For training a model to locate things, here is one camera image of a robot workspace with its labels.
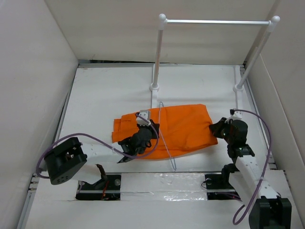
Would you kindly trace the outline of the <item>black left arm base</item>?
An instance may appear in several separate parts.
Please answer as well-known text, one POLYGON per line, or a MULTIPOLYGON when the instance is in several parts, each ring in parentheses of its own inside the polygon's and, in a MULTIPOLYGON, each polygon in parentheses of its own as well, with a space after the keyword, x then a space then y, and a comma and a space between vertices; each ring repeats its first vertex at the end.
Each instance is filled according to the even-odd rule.
POLYGON ((101 179, 93 184, 79 181, 76 193, 77 200, 121 200, 121 174, 107 175, 102 165, 96 165, 101 179))

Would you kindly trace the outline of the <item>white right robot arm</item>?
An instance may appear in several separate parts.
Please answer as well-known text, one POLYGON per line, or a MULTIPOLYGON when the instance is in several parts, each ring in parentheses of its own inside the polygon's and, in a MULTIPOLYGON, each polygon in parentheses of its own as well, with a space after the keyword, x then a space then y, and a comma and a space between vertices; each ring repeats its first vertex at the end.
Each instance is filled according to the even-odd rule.
POLYGON ((248 125, 242 120, 222 118, 209 126, 212 135, 227 143, 228 156, 232 159, 222 169, 221 184, 233 187, 243 202, 241 218, 233 218, 238 225, 248 215, 252 229, 289 229, 292 205, 282 198, 265 178, 266 168, 258 165, 254 151, 247 144, 248 125))

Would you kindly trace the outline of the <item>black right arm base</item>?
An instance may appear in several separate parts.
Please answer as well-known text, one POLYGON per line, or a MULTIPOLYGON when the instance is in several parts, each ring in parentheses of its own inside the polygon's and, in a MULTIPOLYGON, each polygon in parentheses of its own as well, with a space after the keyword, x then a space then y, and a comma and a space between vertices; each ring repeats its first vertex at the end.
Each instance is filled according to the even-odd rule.
POLYGON ((221 173, 204 175, 201 187, 206 190, 208 200, 241 200, 236 190, 229 184, 229 175, 237 172, 234 164, 225 165, 221 173))

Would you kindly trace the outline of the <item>blue wire hanger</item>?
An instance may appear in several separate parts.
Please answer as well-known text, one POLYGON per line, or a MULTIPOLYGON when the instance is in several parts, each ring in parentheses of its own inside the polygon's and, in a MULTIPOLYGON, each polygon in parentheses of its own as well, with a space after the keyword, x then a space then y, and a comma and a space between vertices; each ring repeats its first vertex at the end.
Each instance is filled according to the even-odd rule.
MULTIPOLYGON (((162 108, 164 107, 164 103, 162 101, 159 102, 159 112, 158 112, 158 122, 161 123, 161 111, 162 111, 162 108)), ((177 165, 176 165, 176 161, 175 161, 175 158, 172 156, 171 152, 169 151, 168 147, 167 147, 167 144, 166 144, 166 141, 164 139, 164 136, 163 136, 163 133, 162 133, 162 130, 161 128, 159 127, 159 133, 160 133, 160 136, 161 136, 161 139, 164 143, 164 146, 165 146, 165 149, 166 149, 166 152, 169 156, 169 160, 170 160, 170 163, 171 163, 171 166, 172 166, 172 169, 174 172, 176 172, 177 170, 177 165)))

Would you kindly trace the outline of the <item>orange trousers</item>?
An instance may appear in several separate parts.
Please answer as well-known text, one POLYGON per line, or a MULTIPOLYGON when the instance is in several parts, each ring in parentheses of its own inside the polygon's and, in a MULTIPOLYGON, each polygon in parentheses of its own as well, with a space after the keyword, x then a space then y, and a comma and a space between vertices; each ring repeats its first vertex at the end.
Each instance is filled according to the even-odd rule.
MULTIPOLYGON (((158 122, 158 108, 150 109, 151 119, 158 122)), ((218 144, 209 129, 212 120, 203 104, 188 104, 163 107, 160 128, 173 157, 184 156, 218 144)), ((156 150, 143 160, 168 159, 162 139, 156 150)))

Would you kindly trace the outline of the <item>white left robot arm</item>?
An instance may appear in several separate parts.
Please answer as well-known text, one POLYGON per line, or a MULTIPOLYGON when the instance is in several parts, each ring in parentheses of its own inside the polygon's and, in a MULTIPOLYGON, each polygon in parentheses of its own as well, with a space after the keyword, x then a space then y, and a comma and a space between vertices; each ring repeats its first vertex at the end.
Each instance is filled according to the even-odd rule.
POLYGON ((118 143, 110 145, 85 133, 67 135, 51 144, 36 165, 38 177, 59 185, 70 179, 91 184, 95 189, 106 185, 103 162, 127 163, 147 159, 159 141, 159 124, 136 114, 138 131, 118 143))

